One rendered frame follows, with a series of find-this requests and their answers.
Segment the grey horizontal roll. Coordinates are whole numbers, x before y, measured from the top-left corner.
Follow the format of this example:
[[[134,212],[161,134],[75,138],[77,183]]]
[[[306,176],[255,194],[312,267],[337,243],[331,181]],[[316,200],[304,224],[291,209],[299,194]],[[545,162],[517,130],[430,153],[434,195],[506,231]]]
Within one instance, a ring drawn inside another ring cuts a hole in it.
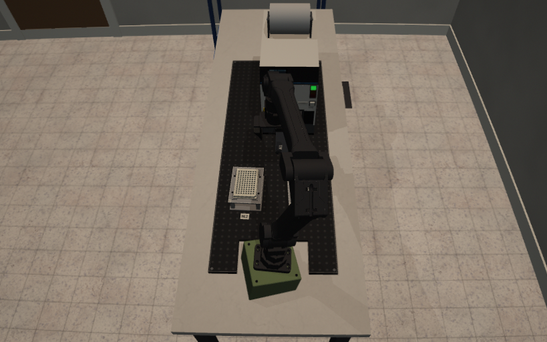
[[[270,34],[309,34],[310,3],[270,3]]]

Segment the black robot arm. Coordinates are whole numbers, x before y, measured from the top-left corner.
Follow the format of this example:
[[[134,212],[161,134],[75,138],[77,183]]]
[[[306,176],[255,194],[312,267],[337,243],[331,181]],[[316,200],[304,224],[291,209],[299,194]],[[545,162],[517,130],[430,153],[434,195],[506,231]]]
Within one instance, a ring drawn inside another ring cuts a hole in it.
[[[267,71],[262,78],[265,119],[266,110],[279,115],[289,151],[281,152],[279,166],[283,181],[289,181],[291,204],[277,220],[260,223],[260,244],[254,249],[256,271],[290,273],[289,247],[296,245],[298,231],[311,220],[328,216],[328,180],[333,179],[333,164],[328,152],[318,152],[311,142],[294,90],[290,73]]]

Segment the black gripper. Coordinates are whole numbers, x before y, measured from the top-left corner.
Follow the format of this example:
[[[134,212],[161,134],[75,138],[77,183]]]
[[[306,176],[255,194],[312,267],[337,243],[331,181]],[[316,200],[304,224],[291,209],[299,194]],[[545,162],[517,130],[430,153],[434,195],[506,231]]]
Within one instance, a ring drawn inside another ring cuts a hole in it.
[[[260,112],[259,116],[254,116],[254,134],[256,134],[262,140],[261,128],[275,128],[276,132],[283,131],[280,120],[279,120],[279,115],[269,113],[267,110],[266,110],[266,119],[265,119],[264,112]]]

